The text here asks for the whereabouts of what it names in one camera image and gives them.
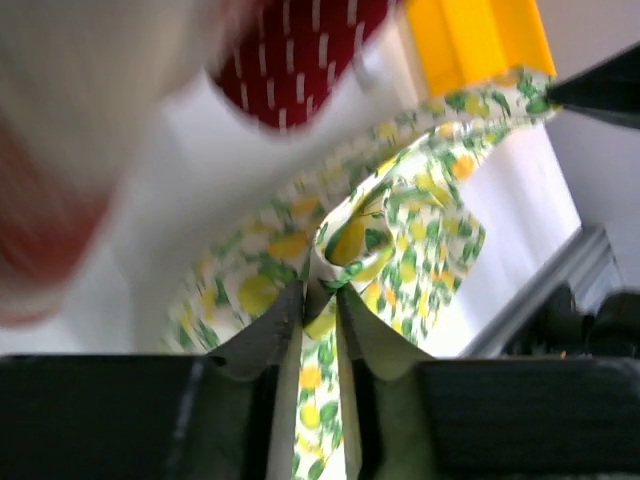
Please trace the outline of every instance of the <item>dark object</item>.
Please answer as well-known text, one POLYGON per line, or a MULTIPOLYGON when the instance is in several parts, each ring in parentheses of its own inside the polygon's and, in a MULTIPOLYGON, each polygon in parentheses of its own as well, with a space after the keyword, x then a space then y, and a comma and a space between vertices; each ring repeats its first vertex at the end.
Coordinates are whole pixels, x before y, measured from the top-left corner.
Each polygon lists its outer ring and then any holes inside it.
MULTIPOLYGON (((558 291, 549 305, 571 300, 558 291)), ((5 358, 0 477, 286 480, 301 310, 296 282, 201 357, 5 358)), ((340 381, 354 384, 342 392, 345 447, 361 447, 359 480, 640 473, 636 361, 435 361, 351 287, 338 311, 340 381)))
POLYGON ((640 44, 553 85, 547 100, 603 122, 640 128, 640 44))
MULTIPOLYGON (((0 478, 264 479, 276 391, 297 396, 283 363, 299 356, 301 299, 290 285, 208 356, 2 359, 0 478)), ((278 419, 291 437, 294 424, 278 419)))
POLYGON ((338 308, 356 386, 359 480, 640 473, 636 361, 423 361, 355 292, 342 289, 338 308), (400 362, 386 368, 378 357, 392 351, 400 362))
POLYGON ((568 285, 538 308, 503 353, 640 358, 640 293, 609 295, 596 314, 581 312, 568 285))

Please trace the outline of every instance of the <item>ribbon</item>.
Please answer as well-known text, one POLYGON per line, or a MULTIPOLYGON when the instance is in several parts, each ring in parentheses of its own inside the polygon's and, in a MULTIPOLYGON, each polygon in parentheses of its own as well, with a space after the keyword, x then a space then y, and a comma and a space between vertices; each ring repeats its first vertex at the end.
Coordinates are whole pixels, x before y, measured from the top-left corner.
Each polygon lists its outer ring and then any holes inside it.
POLYGON ((346 469, 333 293, 351 283, 424 349, 485 239, 458 187, 511 131, 553 114, 548 82, 517 68, 397 115, 285 184, 188 273, 168 314, 173 352, 212 350, 289 282, 307 282, 317 315, 303 338, 292 478, 346 469))

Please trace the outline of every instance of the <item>yellow lemon pattern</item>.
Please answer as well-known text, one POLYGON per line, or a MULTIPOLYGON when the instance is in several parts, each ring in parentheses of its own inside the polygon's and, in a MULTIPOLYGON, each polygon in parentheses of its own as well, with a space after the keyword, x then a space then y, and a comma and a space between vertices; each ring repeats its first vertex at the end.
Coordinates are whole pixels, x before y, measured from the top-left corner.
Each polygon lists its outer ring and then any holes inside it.
POLYGON ((353 285, 380 321, 425 348, 485 239, 460 183, 514 128, 553 114, 548 81, 514 69, 371 129, 283 185, 188 272, 168 311, 172 352, 213 350, 294 280, 331 295, 303 334, 292 479, 329 480, 329 461, 345 464, 333 293, 353 285))

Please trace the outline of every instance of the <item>white wall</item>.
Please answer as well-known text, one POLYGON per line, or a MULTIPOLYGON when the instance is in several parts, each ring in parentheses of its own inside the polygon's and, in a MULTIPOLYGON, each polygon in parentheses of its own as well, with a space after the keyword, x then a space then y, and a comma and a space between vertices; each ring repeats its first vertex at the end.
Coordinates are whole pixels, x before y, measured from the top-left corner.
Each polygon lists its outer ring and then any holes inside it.
MULTIPOLYGON (((538 0, 560 78, 640 40, 637 0, 538 0)), ((583 222, 604 223, 625 283, 640 286, 640 132, 562 113, 547 126, 583 222)))

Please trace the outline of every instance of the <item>green leaf pattern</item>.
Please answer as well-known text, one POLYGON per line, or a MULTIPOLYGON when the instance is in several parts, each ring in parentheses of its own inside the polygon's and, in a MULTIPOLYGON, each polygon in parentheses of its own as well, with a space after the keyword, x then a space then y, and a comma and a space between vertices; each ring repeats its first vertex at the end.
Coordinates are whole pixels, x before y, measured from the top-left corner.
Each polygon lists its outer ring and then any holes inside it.
MULTIPOLYGON (((292 179, 193 265, 168 310, 163 345, 210 351, 289 282, 315 278, 329 294, 350 282, 381 321, 423 347, 485 239, 459 185, 510 131, 553 113, 547 76, 510 75, 514 87, 489 83, 429 100, 292 179)), ((295 479, 345 468, 335 308, 331 298, 312 324, 320 327, 303 338, 295 479)))

